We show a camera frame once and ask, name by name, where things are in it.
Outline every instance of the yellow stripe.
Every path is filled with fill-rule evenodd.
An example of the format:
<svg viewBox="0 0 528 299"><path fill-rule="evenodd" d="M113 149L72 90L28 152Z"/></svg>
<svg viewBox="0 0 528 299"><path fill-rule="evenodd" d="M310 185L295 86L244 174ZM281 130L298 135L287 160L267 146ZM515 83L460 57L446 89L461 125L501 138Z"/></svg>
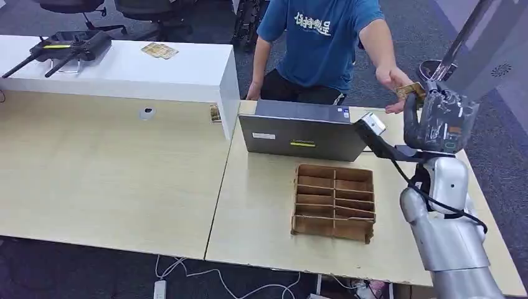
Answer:
<svg viewBox="0 0 528 299"><path fill-rule="evenodd" d="M64 49L64 48L69 48L71 47L71 45L45 45L44 48L45 49Z"/></svg>
<svg viewBox="0 0 528 299"><path fill-rule="evenodd" d="M308 146L310 148L314 148L315 145L312 144L312 143L299 143L299 142L290 142L291 145L296 145L296 146Z"/></svg>

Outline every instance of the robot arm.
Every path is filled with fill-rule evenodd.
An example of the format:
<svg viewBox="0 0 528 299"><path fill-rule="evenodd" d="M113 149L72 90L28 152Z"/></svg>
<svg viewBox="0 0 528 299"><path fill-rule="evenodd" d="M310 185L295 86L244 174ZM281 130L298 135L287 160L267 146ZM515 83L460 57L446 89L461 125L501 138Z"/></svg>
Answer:
<svg viewBox="0 0 528 299"><path fill-rule="evenodd" d="M478 104L443 83L427 82L427 88L421 122L416 96L405 104L404 136L411 148L388 145L375 129L380 120L371 113L354 125L376 156L390 159L408 182L400 206L437 298L504 298L483 247L487 228L468 195L468 169L455 157L469 139ZM414 177L407 178L397 161L415 162Z"/></svg>

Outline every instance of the computer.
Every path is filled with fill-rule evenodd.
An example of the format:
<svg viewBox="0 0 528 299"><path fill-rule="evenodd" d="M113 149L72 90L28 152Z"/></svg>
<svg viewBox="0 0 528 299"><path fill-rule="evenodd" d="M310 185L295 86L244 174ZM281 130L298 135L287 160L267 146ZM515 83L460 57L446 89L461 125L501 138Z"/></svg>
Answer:
<svg viewBox="0 0 528 299"><path fill-rule="evenodd" d="M259 100L238 119L252 153L354 161L366 147L345 106Z"/></svg>

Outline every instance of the power strip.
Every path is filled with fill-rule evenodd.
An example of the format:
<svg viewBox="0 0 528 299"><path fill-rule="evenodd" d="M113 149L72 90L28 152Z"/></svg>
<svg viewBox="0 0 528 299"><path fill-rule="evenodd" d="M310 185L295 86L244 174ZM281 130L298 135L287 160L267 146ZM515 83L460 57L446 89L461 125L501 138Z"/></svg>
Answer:
<svg viewBox="0 0 528 299"><path fill-rule="evenodd" d="M167 290L167 281L158 280L154 284L154 299L165 299L165 293Z"/></svg>

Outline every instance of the wooden divider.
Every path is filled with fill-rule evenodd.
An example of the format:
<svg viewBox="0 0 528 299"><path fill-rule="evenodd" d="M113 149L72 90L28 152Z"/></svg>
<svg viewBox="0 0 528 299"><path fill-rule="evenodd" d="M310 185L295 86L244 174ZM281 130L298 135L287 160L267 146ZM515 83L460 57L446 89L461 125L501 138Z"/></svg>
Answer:
<svg viewBox="0 0 528 299"><path fill-rule="evenodd" d="M326 235L368 244L374 223L372 171L299 165L292 234Z"/></svg>

